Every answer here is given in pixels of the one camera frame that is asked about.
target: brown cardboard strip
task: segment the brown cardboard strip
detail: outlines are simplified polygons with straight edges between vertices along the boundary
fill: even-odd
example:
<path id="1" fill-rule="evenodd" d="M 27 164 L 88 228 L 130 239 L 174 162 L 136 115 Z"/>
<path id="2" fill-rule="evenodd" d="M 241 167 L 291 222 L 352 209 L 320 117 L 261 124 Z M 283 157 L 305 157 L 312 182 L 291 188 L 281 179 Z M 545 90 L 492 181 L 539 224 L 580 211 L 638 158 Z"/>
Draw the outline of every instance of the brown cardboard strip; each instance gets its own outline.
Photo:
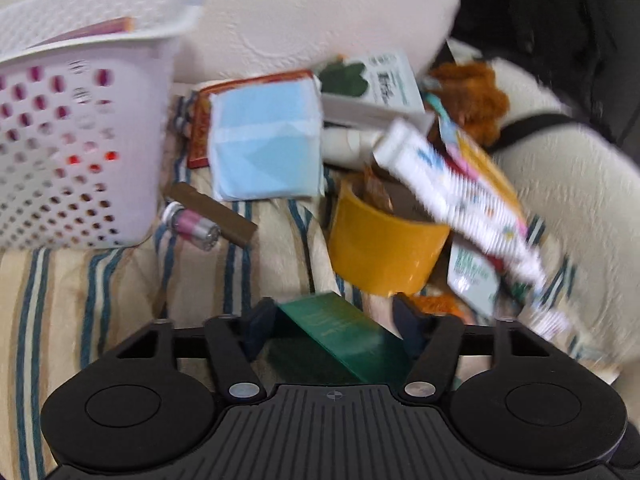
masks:
<path id="1" fill-rule="evenodd" d="M 218 224 L 222 236 L 240 247 L 249 245 L 258 228 L 253 222 L 234 213 L 210 196 L 199 193 L 186 182 L 171 184 L 166 195 L 172 200 L 180 202 L 186 209 L 191 209 Z"/>

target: green leaf picture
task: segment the green leaf picture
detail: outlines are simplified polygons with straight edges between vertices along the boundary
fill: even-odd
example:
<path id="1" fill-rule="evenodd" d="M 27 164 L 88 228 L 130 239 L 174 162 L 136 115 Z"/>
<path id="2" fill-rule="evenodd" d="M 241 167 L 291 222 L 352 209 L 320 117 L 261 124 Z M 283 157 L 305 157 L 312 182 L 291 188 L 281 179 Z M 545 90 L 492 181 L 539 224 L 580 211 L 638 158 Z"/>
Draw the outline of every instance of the green leaf picture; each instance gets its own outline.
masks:
<path id="1" fill-rule="evenodd" d="M 329 63 L 318 75 L 322 92 L 362 97 L 369 88 L 369 83 L 362 77 L 364 70 L 364 63 L 345 65 L 342 60 Z"/>

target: striped fabric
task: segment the striped fabric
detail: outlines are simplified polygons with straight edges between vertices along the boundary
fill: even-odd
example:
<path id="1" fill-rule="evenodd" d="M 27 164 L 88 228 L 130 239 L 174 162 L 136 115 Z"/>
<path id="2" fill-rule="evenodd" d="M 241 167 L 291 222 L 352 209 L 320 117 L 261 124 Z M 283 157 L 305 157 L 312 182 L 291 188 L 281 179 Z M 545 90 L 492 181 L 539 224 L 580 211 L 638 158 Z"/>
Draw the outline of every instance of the striped fabric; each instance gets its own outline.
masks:
<path id="1" fill-rule="evenodd" d="M 184 143 L 168 135 L 161 185 L 181 180 L 210 194 L 209 170 L 190 171 L 185 163 Z M 229 204 L 258 224 L 250 248 L 222 240 L 204 253 L 157 225 L 135 248 L 0 253 L 0 391 L 6 403 L 0 410 L 0 474 L 36 480 L 55 467 L 40 433 L 44 400 L 154 318 L 197 326 L 222 313 L 242 314 L 263 296 L 288 301 L 333 291 L 394 332 L 390 300 L 364 294 L 332 270 L 325 234 L 339 175 L 327 170 L 325 181 L 322 200 Z M 541 231 L 536 229 L 533 237 Z M 562 308 L 574 271 L 569 261 L 559 269 L 548 300 Z M 563 344 L 584 359 L 591 346 L 580 331 L 572 334 L 575 341 Z"/>

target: brown fur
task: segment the brown fur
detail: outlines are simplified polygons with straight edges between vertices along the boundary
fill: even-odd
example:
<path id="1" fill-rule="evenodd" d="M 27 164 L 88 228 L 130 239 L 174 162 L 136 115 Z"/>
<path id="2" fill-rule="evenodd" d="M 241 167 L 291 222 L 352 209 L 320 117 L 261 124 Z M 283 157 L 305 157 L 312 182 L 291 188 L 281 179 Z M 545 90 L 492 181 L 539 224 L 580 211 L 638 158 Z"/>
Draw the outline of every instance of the brown fur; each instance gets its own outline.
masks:
<path id="1" fill-rule="evenodd" d="M 486 63 L 445 63 L 430 73 L 442 85 L 434 91 L 451 119 L 481 146 L 500 138 L 497 120 L 509 111 L 507 94 L 495 86 L 495 72 Z"/>

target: small bottle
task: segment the small bottle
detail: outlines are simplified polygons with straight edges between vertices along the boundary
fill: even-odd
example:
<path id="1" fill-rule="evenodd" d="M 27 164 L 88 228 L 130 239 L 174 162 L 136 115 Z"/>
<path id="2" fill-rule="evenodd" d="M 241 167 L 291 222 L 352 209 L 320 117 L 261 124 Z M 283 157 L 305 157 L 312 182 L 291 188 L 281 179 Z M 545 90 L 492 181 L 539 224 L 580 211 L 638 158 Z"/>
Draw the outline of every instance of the small bottle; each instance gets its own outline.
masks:
<path id="1" fill-rule="evenodd" d="M 171 202 L 162 212 L 162 223 L 203 251 L 212 250 L 220 238 L 220 227 L 180 202 Z"/>

